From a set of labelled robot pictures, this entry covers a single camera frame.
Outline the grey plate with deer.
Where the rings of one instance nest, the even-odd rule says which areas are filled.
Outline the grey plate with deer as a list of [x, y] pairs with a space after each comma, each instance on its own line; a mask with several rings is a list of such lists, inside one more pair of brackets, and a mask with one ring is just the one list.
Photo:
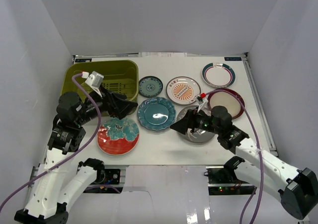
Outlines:
[[[178, 122], [186, 115], [188, 110], [194, 110], [196, 107], [197, 107], [196, 105], [191, 105], [191, 106], [187, 106], [183, 108], [178, 113], [175, 121]], [[196, 144], [206, 143], [215, 136], [214, 133], [206, 132], [200, 129], [196, 129], [195, 132], [193, 133], [191, 132], [191, 129], [188, 129], [187, 134], [184, 135], [184, 134], [178, 133], [178, 135], [182, 137], [183, 139], [188, 140], [189, 142], [192, 142], [192, 143], [196, 143]]]

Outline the teal scalloped plate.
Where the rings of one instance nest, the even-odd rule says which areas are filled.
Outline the teal scalloped plate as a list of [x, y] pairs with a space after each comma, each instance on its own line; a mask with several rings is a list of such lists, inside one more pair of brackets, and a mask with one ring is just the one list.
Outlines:
[[151, 131], [163, 131], [176, 118], [174, 105], [164, 97], [153, 97], [143, 101], [137, 111], [140, 125]]

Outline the red plate with teal flowers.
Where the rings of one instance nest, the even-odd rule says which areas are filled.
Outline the red plate with teal flowers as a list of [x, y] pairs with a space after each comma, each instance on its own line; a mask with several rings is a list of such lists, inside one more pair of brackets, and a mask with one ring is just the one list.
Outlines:
[[130, 119], [105, 120], [97, 133], [97, 144], [108, 155], [124, 155], [132, 151], [140, 137], [137, 123]]

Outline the white plate orange sunburst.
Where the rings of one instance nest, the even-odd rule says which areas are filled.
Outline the white plate orange sunburst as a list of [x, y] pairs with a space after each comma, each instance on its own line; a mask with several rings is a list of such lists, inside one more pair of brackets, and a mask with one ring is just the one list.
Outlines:
[[166, 85], [166, 94], [175, 104], [187, 106], [196, 102], [196, 95], [201, 93], [199, 83], [187, 76], [177, 76]]

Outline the dark red rimmed plate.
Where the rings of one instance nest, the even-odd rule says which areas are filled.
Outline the dark red rimmed plate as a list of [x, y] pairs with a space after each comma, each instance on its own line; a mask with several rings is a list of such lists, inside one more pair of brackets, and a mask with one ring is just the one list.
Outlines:
[[243, 98], [234, 90], [223, 88], [220, 91], [208, 96], [208, 107], [212, 110], [215, 106], [224, 106], [232, 119], [236, 119], [243, 114], [241, 104], [245, 106]]

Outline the white plate teal maroon rim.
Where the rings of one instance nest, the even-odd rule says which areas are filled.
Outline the white plate teal maroon rim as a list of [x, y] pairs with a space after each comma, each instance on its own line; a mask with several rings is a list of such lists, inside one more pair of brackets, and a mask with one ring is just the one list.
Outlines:
[[236, 80], [234, 70], [222, 63], [207, 64], [202, 69], [201, 76], [205, 83], [213, 88], [227, 88]]

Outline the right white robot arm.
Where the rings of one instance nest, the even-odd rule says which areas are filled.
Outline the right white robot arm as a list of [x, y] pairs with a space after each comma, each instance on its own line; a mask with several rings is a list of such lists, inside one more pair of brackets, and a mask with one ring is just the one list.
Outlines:
[[216, 134], [220, 145], [234, 154], [224, 165], [225, 179], [232, 184], [241, 180], [257, 187], [259, 193], [266, 192], [292, 217], [303, 220], [318, 204], [316, 174], [262, 150], [258, 139], [252, 139], [232, 123], [225, 107], [214, 107], [211, 115], [198, 109], [189, 110], [170, 128], [184, 135], [196, 129]]

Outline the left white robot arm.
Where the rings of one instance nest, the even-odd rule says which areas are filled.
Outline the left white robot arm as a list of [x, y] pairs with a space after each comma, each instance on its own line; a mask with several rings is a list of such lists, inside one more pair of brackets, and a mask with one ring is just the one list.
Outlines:
[[79, 163], [79, 172], [63, 186], [65, 175], [86, 134], [83, 125], [94, 118], [101, 119], [103, 112], [123, 119], [138, 106], [137, 102], [128, 100], [123, 94], [104, 87], [100, 87], [100, 92], [89, 93], [85, 100], [81, 100], [74, 91], [60, 96], [43, 173], [34, 180], [33, 194], [25, 208], [16, 212], [15, 221], [21, 224], [65, 224], [72, 205], [81, 193], [91, 183], [99, 184], [104, 180], [103, 161], [88, 158]]

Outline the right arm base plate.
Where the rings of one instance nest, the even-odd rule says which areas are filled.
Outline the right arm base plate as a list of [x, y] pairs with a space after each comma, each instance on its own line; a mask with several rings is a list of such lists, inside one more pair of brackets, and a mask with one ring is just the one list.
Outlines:
[[203, 173], [208, 179], [208, 191], [210, 196], [250, 195], [254, 186], [238, 180], [223, 166], [206, 166]]

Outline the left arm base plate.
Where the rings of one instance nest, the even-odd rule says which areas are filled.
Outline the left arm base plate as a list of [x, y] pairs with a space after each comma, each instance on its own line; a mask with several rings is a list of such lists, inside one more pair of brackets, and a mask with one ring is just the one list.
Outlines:
[[119, 186], [120, 178], [120, 169], [104, 169], [99, 177], [84, 190], [84, 193], [120, 194], [123, 190], [123, 187]]

